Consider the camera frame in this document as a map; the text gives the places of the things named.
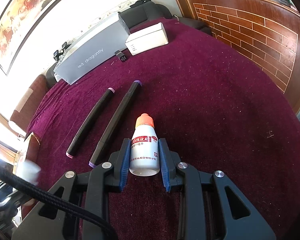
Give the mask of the brick-pattern wooden cabinet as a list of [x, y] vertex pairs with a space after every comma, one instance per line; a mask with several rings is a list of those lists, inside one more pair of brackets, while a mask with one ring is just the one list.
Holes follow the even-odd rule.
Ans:
[[300, 110], [300, 14], [272, 0], [176, 0], [183, 16], [262, 69]]

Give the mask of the small white cardboard box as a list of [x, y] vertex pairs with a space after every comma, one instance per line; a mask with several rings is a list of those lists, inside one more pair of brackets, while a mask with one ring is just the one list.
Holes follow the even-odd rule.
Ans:
[[130, 34], [125, 41], [125, 45], [132, 55], [166, 44], [168, 44], [168, 38], [162, 22]]

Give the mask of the white bottle orange cap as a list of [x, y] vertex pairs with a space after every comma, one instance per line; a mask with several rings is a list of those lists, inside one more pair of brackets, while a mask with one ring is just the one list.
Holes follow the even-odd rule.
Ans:
[[160, 171], [158, 137], [153, 119], [146, 113], [136, 120], [131, 139], [129, 170], [133, 175], [141, 177], [153, 176]]

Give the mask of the small white square box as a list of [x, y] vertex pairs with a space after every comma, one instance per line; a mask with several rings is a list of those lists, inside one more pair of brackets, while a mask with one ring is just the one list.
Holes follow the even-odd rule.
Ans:
[[38, 185], [38, 178], [41, 168], [30, 160], [24, 160], [17, 165], [16, 176], [31, 183]]

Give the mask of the maroon velvet bed cover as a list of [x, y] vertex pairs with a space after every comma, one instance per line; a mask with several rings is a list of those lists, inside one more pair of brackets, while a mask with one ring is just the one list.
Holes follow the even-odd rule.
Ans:
[[[258, 209], [278, 239], [300, 213], [300, 121], [268, 75], [253, 62], [201, 31], [162, 19], [169, 43], [126, 62], [117, 57], [69, 85], [54, 85], [28, 132], [40, 139], [39, 186], [48, 190], [66, 171], [90, 170], [91, 155], [122, 98], [142, 82], [114, 132], [102, 161], [130, 138], [143, 113], [170, 150], [196, 169], [223, 171]], [[77, 130], [104, 92], [115, 93], [77, 154], [65, 155]]]

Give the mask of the white gold-rimmed cardboard tray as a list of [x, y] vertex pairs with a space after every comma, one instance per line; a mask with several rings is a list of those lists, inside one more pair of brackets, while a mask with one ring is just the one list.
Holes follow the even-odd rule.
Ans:
[[20, 151], [17, 152], [14, 162], [13, 173], [16, 174], [17, 165], [26, 159], [37, 164], [39, 148], [39, 138], [33, 132], [30, 133], [25, 139], [25, 141], [22, 143]]

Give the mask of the framed wall painting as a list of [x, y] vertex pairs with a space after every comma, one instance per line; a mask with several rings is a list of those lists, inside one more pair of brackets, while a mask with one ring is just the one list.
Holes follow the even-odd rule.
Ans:
[[61, 0], [0, 0], [0, 69], [8, 75], [26, 40]]

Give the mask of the long silver cardboard box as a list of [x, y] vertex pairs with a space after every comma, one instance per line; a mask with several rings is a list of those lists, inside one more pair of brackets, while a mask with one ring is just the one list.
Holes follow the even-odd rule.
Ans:
[[73, 42], [60, 57], [54, 73], [72, 85], [91, 70], [126, 49], [130, 31], [119, 15], [113, 13]]

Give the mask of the black marker purple cap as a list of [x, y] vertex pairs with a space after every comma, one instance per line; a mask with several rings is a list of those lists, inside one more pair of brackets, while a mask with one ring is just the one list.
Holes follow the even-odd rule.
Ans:
[[133, 100], [134, 95], [136, 92], [142, 87], [142, 82], [140, 80], [135, 80], [132, 85], [130, 86], [129, 90], [122, 98], [120, 104], [118, 105], [116, 111], [114, 112], [113, 116], [111, 117], [104, 133], [101, 136], [101, 139], [97, 143], [97, 146], [93, 152], [89, 160], [89, 166], [92, 168], [96, 167], [96, 163], [100, 157], [100, 155], [104, 152], [107, 147], [108, 142], [110, 141], [115, 129], [117, 128], [121, 118], [125, 110], [128, 108], [130, 102]]

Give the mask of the grey black clamp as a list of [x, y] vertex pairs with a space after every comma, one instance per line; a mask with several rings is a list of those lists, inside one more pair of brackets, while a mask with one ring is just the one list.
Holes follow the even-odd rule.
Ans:
[[61, 53], [63, 54], [70, 46], [71, 46], [71, 44], [68, 44], [67, 42], [64, 42], [62, 44]]

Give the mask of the small black device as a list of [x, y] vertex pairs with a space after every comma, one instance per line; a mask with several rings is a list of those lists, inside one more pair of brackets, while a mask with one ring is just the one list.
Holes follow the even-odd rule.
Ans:
[[125, 55], [122, 51], [120, 51], [120, 50], [117, 50], [117, 51], [115, 52], [115, 55], [118, 57], [118, 59], [119, 59], [121, 62], [125, 62], [125, 61], [127, 60], [126, 55]]

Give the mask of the black leather sofa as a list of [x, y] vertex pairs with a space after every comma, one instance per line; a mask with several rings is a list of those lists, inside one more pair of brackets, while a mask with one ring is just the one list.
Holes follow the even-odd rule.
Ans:
[[212, 36], [212, 31], [203, 21], [172, 15], [166, 6], [156, 4], [151, 0], [139, 0], [131, 5], [129, 9], [120, 12], [120, 15], [129, 30], [135, 29], [146, 22], [165, 18], [177, 20], [184, 25]]

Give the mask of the black marker pink cap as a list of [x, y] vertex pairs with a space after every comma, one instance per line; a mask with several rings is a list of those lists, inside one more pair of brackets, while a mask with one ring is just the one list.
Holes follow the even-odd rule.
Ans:
[[72, 142], [70, 143], [68, 149], [66, 150], [65, 155], [70, 159], [74, 158], [77, 154], [78, 149], [80, 148], [82, 142], [85, 139], [85, 136], [90, 131], [92, 124], [102, 112], [108, 101], [113, 97], [115, 90], [109, 87], [100, 99], [95, 103], [89, 114], [85, 117], [85, 120], [81, 124], [80, 128], [77, 130]]

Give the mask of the blue black clamp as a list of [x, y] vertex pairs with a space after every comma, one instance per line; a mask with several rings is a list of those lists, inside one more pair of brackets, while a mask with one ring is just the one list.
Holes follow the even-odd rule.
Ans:
[[61, 55], [62, 55], [62, 53], [60, 53], [59, 50], [56, 50], [56, 51], [53, 53], [53, 58], [55, 59], [56, 62], [59, 61]]

